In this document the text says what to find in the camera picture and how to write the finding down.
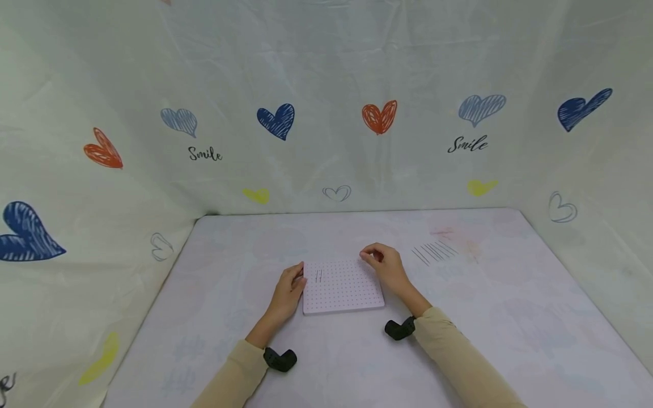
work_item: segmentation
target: orange heart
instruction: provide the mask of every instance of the orange heart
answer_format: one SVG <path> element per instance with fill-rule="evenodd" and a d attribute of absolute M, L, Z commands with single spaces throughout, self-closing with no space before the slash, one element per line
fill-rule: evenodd
<path fill-rule="evenodd" d="M 93 133 L 100 146 L 92 143 L 84 146 L 88 158 L 104 167 L 122 168 L 122 159 L 106 135 L 96 127 L 93 128 Z"/>
<path fill-rule="evenodd" d="M 394 114 L 397 113 L 397 101 L 390 101 L 379 111 L 376 105 L 363 106 L 363 121 L 376 134 L 383 134 L 390 129 L 394 122 Z"/>

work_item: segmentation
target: right hand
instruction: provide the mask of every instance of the right hand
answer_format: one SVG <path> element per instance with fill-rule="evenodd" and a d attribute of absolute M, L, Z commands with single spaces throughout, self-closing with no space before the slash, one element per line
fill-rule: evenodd
<path fill-rule="evenodd" d="M 359 255 L 394 294 L 400 296 L 413 287 L 395 248 L 376 242 L 363 248 Z"/>

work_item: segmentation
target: white backdrop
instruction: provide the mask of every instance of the white backdrop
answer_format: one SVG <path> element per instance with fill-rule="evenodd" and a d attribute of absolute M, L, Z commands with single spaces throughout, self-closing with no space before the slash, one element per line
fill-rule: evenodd
<path fill-rule="evenodd" d="M 206 213 L 517 208 L 653 369 L 650 2 L 11 0 L 0 22 L 7 407 L 98 406 Z"/>

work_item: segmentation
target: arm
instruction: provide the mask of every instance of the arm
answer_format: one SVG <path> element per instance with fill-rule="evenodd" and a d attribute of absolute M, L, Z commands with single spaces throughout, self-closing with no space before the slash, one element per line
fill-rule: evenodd
<path fill-rule="evenodd" d="M 449 318 L 410 283 L 399 253 L 374 243 L 360 253 L 380 280 L 406 305 L 415 320 L 415 338 L 453 385 L 468 408 L 526 408 L 501 374 Z"/>
<path fill-rule="evenodd" d="M 303 273 L 303 262 L 283 271 L 268 310 L 245 340 L 236 344 L 225 364 L 191 408 L 241 408 L 256 391 L 268 369 L 268 364 L 263 360 L 263 349 L 295 313 L 306 286 Z"/>

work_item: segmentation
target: hand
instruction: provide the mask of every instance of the hand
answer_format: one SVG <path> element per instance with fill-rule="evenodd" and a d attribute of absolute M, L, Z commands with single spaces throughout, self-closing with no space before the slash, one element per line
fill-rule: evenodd
<path fill-rule="evenodd" d="M 360 257 L 374 268 L 381 282 L 397 296 L 413 286 L 406 275 L 401 255 L 395 248 L 373 243 L 363 248 Z"/>
<path fill-rule="evenodd" d="M 306 278 L 303 275 L 303 262 L 281 273 L 268 309 L 245 337 L 249 344 L 260 349 L 267 347 L 281 325 L 295 313 L 299 298 L 306 287 Z"/>
<path fill-rule="evenodd" d="M 378 242 L 373 243 L 363 248 L 360 257 L 374 268 L 381 282 L 401 299 L 413 316 L 421 317 L 433 307 L 410 283 L 402 258 L 395 248 Z"/>
<path fill-rule="evenodd" d="M 279 283 L 274 289 L 272 300 L 263 317 L 276 321 L 279 325 L 295 314 L 299 298 L 306 287 L 304 263 L 299 262 L 281 273 Z"/>

